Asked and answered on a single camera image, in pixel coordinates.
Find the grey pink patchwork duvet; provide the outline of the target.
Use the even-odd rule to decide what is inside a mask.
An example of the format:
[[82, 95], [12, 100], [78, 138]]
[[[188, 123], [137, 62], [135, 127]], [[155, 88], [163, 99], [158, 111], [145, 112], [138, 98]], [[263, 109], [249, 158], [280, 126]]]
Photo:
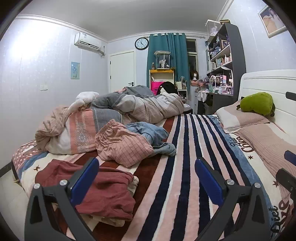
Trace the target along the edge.
[[90, 107], [113, 109], [122, 115], [124, 124], [139, 121], [155, 124], [182, 114], [185, 109], [177, 93], [162, 90], [159, 95], [154, 95], [143, 85], [125, 87], [121, 91], [101, 95], [93, 100]]

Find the pink and white pillow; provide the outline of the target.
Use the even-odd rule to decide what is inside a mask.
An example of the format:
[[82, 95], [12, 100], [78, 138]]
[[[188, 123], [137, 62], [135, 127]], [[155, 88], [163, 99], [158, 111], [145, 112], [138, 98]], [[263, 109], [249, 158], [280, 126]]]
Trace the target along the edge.
[[237, 105], [238, 102], [216, 111], [225, 133], [234, 133], [246, 126], [269, 123], [269, 120], [260, 114], [243, 112], [240, 109], [236, 109]]

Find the white bed headboard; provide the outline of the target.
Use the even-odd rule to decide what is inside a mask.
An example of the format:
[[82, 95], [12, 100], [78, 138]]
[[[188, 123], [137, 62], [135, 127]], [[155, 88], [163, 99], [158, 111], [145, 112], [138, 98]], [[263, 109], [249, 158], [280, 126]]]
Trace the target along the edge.
[[290, 136], [295, 135], [295, 101], [286, 93], [295, 93], [295, 70], [268, 70], [245, 73], [241, 77], [239, 97], [266, 92], [273, 98], [274, 117], [271, 121]]

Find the black and white plush toy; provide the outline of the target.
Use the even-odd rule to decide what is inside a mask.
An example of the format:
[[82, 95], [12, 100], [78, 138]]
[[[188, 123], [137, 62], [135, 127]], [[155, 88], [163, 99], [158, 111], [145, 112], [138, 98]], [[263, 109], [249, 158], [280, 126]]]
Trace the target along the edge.
[[158, 87], [157, 95], [160, 95], [161, 92], [164, 92], [164, 91], [167, 93], [175, 93], [177, 95], [179, 94], [177, 87], [173, 83], [171, 83], [170, 81], [163, 82]]

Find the green plush toy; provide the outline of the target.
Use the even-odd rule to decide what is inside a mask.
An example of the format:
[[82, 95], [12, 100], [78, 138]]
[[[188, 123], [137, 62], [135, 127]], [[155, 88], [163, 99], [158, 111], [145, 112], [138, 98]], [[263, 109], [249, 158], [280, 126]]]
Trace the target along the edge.
[[243, 112], [274, 117], [275, 105], [273, 103], [273, 97], [269, 93], [258, 92], [243, 97], [240, 104], [236, 106], [236, 109]]

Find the glass display case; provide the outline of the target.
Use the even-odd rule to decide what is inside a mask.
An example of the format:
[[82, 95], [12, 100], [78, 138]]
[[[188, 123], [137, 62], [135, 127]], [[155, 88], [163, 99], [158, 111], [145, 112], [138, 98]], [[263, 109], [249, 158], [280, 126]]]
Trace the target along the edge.
[[167, 70], [171, 67], [171, 53], [169, 51], [155, 51], [156, 68]]

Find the framed wall picture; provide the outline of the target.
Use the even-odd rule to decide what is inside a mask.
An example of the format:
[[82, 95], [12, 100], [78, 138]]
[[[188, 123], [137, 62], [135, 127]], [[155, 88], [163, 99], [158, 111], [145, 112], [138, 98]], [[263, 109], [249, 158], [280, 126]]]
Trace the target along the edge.
[[269, 38], [272, 38], [287, 30], [287, 27], [284, 25], [280, 17], [271, 7], [265, 6], [258, 13], [258, 15], [260, 17], [260, 20], [262, 20], [267, 36]]

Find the mannequin head with wig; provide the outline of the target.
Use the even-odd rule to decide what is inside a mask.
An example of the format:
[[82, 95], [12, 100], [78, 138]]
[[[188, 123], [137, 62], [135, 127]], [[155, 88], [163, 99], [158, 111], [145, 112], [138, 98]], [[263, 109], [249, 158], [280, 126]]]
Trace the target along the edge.
[[198, 81], [199, 80], [199, 73], [196, 70], [190, 71], [190, 80]]

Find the dark cluttered desk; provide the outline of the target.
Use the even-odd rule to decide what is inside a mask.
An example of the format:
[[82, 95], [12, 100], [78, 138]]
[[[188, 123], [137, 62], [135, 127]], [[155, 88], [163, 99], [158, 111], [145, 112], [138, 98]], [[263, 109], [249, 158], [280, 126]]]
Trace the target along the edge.
[[217, 74], [197, 81], [197, 114], [210, 115], [218, 109], [234, 104], [238, 100], [239, 85], [229, 75]]

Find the round black wall clock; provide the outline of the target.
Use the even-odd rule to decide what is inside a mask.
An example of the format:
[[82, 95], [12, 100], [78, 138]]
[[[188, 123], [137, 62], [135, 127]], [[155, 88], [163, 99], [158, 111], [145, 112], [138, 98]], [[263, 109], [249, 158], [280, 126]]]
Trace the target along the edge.
[[149, 40], [146, 37], [138, 38], [135, 41], [134, 46], [137, 50], [145, 50], [149, 46]]

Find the dark red pants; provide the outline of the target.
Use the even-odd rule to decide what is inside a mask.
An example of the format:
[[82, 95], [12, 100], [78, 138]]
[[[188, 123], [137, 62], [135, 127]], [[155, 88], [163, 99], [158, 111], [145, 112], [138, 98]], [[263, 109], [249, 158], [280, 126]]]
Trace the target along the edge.
[[[53, 159], [35, 177], [43, 187], [54, 186], [62, 179], [70, 179], [82, 166]], [[119, 210], [126, 221], [133, 218], [134, 198], [128, 197], [127, 186], [133, 174], [118, 169], [101, 167], [81, 204], [76, 206], [80, 214], [108, 214]]]

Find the white air conditioner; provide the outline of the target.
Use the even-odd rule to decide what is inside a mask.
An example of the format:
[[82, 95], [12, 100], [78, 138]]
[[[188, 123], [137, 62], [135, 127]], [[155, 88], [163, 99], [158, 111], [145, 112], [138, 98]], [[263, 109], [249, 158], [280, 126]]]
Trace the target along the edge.
[[77, 33], [75, 35], [74, 45], [92, 52], [97, 52], [101, 56], [105, 56], [105, 47], [102, 45], [102, 42], [86, 33]]

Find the pink polka dot sheet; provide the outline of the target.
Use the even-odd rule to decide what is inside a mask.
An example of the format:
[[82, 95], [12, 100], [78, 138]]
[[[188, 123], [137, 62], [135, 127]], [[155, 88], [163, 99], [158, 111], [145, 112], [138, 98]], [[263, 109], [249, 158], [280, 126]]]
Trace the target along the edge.
[[22, 173], [30, 168], [35, 161], [45, 157], [48, 152], [42, 152], [35, 140], [20, 146], [11, 158], [11, 169], [15, 180], [22, 178]]

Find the yellow white shelf unit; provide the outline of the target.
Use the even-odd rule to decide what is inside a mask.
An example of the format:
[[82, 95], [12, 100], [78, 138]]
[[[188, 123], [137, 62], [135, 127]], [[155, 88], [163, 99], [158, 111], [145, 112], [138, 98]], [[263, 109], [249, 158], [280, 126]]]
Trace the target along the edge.
[[173, 69], [154, 69], [149, 70], [149, 87], [154, 95], [157, 94], [158, 88], [164, 82], [171, 82], [177, 87], [177, 91], [181, 96], [181, 100], [184, 104], [187, 104], [188, 91], [186, 87], [186, 81], [183, 77], [180, 80], [175, 81], [175, 72]]

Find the dark tall bookshelf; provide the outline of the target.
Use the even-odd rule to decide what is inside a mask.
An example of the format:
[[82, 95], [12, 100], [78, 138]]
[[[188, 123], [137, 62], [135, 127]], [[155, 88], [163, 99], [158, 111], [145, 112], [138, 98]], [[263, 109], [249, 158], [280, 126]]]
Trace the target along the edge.
[[240, 80], [246, 73], [246, 62], [239, 28], [229, 20], [208, 20], [207, 58], [208, 75], [222, 76], [222, 84], [231, 87], [231, 96], [237, 97]]

